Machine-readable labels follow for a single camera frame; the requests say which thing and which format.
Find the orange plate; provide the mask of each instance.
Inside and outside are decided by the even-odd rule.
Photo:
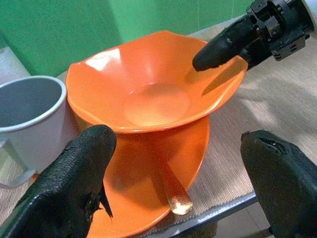
[[[194,55],[206,43],[157,32],[70,66],[66,77],[73,111],[117,133],[164,130],[221,107],[238,89],[248,64],[240,57],[195,72]]]
[[[113,219],[95,212],[88,238],[119,238],[142,232],[170,211],[151,137],[164,138],[169,165],[188,189],[203,161],[209,140],[209,117],[155,133],[118,134],[117,148],[104,179]]]

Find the spoon handle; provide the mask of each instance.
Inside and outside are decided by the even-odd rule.
[[[186,215],[192,210],[193,202],[168,165],[163,150],[157,144],[155,145],[155,153],[158,158],[161,177],[169,206],[174,214]]]

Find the orange bowl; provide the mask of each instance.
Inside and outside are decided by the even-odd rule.
[[[117,133],[160,131],[215,111],[238,89],[248,64],[237,56],[196,72],[195,54],[206,42],[157,32],[70,66],[66,86],[76,115]]]

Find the robotic arm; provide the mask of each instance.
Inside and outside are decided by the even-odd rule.
[[[194,57],[193,66],[203,71],[239,55],[250,69],[271,55],[280,61],[295,53],[310,35],[317,38],[317,0],[255,0]]]

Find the green wall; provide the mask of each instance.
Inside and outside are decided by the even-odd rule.
[[[245,13],[252,0],[0,0],[0,33],[31,74],[138,37],[190,34]]]

